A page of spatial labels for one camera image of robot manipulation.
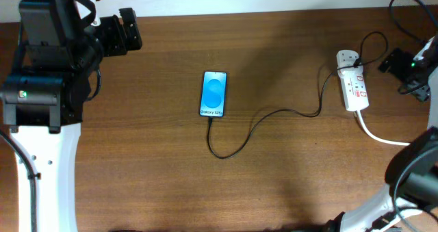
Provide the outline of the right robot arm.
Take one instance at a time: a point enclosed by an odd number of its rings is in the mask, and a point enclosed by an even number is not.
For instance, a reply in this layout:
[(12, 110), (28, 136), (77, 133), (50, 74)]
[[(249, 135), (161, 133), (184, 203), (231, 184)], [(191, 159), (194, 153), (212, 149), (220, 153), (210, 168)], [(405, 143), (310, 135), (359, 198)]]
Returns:
[(321, 231), (399, 231), (402, 222), (410, 230), (417, 229), (407, 221), (410, 216), (429, 214), (437, 207), (437, 37), (432, 37), (413, 58), (426, 66), (426, 85), (430, 88), (428, 129), (390, 161), (385, 185), (371, 199), (355, 210), (342, 212), (329, 220)]

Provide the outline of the blue screen Galaxy smartphone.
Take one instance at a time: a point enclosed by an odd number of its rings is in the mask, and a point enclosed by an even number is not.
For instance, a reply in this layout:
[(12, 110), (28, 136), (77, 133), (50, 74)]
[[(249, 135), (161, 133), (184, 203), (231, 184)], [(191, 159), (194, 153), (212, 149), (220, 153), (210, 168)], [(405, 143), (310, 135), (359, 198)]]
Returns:
[(201, 91), (199, 115), (222, 118), (226, 100), (227, 77), (225, 72), (205, 71)]

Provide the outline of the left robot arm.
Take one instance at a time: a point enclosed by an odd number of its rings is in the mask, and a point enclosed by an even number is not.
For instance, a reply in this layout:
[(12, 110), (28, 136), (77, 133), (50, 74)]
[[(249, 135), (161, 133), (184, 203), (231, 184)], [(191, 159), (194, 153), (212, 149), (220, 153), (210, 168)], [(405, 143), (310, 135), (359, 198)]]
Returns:
[(100, 17), (99, 0), (21, 0), (18, 46), (1, 86), (21, 231), (76, 231), (75, 158), (84, 104), (106, 57), (142, 48), (136, 13)]

